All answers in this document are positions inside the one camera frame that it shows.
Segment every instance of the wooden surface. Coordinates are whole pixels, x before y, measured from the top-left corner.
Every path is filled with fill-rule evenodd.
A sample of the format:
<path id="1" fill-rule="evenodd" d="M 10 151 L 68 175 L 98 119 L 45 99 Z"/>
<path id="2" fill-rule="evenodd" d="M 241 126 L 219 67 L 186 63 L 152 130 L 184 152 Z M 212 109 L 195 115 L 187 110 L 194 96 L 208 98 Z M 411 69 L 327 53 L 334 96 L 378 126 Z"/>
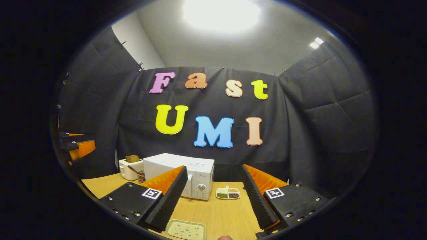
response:
<path id="1" fill-rule="evenodd" d="M 124 183 L 120 173 L 96 178 L 83 179 L 83 183 L 97 197 L 102 198 Z M 215 191 L 228 185 L 240 191 L 239 199 L 218 199 Z M 209 200 L 197 200 L 180 197 L 170 219 L 198 222 L 206 226 L 206 240 L 217 240 L 220 236 L 229 235 L 233 240 L 255 240 L 255 233 L 260 232 L 257 219 L 249 202 L 248 194 L 243 190 L 242 182 L 213 182 Z M 162 232 L 161 235 L 170 239 L 181 238 Z"/>

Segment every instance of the white ceiling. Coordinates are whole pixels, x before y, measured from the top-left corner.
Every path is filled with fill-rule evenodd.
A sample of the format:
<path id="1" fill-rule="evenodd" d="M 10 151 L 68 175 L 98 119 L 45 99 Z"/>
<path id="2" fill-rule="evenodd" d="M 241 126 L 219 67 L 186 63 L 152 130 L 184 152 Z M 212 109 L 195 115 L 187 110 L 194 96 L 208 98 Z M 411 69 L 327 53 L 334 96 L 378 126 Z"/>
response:
<path id="1" fill-rule="evenodd" d="M 183 17 L 185 0 L 158 0 L 138 10 L 147 36 L 167 67 L 207 66 L 280 74 L 330 33 L 302 12 L 273 0 L 251 0 L 258 22 L 236 33 L 195 28 Z M 203 10 L 195 13 L 202 18 Z"/>

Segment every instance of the microwave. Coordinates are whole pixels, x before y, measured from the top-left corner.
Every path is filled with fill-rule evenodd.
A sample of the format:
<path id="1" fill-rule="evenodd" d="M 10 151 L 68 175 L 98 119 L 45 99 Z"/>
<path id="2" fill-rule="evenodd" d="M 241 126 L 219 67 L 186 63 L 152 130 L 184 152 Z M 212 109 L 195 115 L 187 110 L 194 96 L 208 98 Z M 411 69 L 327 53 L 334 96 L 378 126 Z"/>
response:
<path id="1" fill-rule="evenodd" d="M 208 200 L 214 178 L 214 160 L 191 158 L 162 153 L 143 158 L 145 179 L 148 181 L 164 172 L 179 166 L 187 166 L 187 184 L 181 196 Z"/>

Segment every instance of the blue letter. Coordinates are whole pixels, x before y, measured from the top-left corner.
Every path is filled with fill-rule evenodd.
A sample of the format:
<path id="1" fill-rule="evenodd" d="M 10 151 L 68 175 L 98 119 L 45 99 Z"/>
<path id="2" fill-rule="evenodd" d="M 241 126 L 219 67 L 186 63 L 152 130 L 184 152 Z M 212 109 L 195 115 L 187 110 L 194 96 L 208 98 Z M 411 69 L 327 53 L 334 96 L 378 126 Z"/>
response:
<path id="1" fill-rule="evenodd" d="M 199 123 L 199 130 L 197 131 L 197 140 L 194 142 L 195 146 L 206 146 L 205 135 L 210 146 L 215 144 L 218 137 L 219 141 L 216 144 L 218 147 L 233 146 L 231 142 L 231 126 L 234 123 L 234 119 L 229 117 L 222 118 L 215 129 L 208 117 L 198 116 L 196 117 L 196 122 Z"/>

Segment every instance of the white appliance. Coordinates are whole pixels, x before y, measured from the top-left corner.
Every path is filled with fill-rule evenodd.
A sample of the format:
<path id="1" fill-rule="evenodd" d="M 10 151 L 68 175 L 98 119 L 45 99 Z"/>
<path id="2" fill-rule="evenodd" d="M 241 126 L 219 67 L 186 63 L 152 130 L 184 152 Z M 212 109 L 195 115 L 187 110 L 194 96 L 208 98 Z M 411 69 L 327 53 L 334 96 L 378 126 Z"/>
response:
<path id="1" fill-rule="evenodd" d="M 138 179 L 138 175 L 136 172 L 132 171 L 128 166 L 131 166 L 136 171 L 143 172 L 144 171 L 144 161 L 139 159 L 140 161 L 129 163 L 126 162 L 126 159 L 119 160 L 119 169 L 122 177 L 126 178 L 129 181 L 133 181 Z"/>
<path id="2" fill-rule="evenodd" d="M 173 168 L 187 166 L 187 184 L 181 196 L 208 200 L 214 178 L 214 160 L 191 158 L 169 153 L 143 158 L 146 180 L 150 180 Z"/>

